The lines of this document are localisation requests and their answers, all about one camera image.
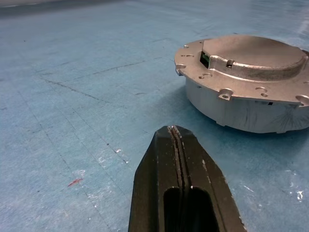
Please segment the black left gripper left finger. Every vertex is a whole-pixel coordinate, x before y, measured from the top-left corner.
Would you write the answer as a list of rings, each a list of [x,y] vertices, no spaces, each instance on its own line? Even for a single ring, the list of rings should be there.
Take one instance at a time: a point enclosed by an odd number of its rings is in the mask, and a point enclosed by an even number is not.
[[[154,133],[135,172],[128,232],[184,231],[184,134],[175,125]]]

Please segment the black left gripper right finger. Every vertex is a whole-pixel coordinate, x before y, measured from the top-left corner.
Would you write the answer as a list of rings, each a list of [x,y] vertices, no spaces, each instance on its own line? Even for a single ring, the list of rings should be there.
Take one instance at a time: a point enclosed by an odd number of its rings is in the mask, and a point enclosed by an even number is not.
[[[173,126],[182,183],[178,232],[247,232],[226,179],[187,129]]]

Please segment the silver motor housing with copper windings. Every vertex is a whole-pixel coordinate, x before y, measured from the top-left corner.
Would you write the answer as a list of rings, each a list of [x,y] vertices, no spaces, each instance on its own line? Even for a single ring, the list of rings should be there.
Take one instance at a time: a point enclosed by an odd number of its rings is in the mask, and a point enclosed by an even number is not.
[[[216,92],[186,79],[186,95],[192,105],[221,126],[253,133],[284,133],[309,128],[309,100],[299,105],[224,99],[231,91]]]

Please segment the silver motor cover with circuit board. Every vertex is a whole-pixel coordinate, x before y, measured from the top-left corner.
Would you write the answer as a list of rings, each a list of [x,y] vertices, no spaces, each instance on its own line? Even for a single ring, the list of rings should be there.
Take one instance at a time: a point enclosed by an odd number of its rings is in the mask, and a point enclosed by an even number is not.
[[[309,106],[309,52],[273,39],[226,35],[184,45],[176,73],[225,100]]]

